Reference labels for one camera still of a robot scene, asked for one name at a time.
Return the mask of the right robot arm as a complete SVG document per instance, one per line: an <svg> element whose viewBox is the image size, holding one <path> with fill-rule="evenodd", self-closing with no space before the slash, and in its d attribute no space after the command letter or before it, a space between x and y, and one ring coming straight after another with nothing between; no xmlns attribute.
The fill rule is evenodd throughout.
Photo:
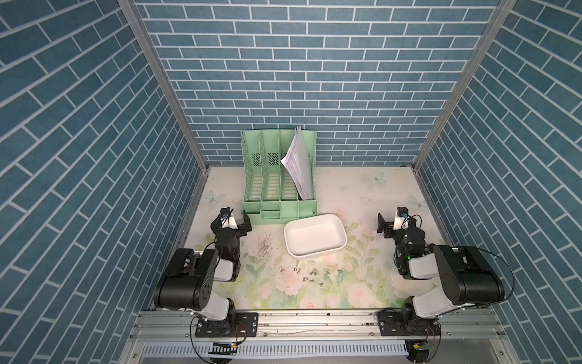
<svg viewBox="0 0 582 364"><path fill-rule="evenodd" d="M399 310L377 314L380 334L436 338L441 334L438 318L474 306L501 303L507 299L497 273L477 247L450 247L426 243L420 215L400 206L393 221L377 216L377 233L395 244L393 263L409 281L440 283L424 294L407 297Z"/></svg>

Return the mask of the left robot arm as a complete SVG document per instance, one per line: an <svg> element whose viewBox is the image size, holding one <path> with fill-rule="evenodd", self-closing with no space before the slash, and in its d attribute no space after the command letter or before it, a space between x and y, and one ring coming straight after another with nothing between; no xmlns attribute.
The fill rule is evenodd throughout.
<svg viewBox="0 0 582 364"><path fill-rule="evenodd" d="M232 299L213 291L220 282L235 282L241 268L240 238L253 230L248 215L238 223L224 207L211 223L214 239L201 252L174 252L154 291L160 309L183 310L197 318L196 338L233 338L241 344L253 331L258 315L238 313Z"/></svg>

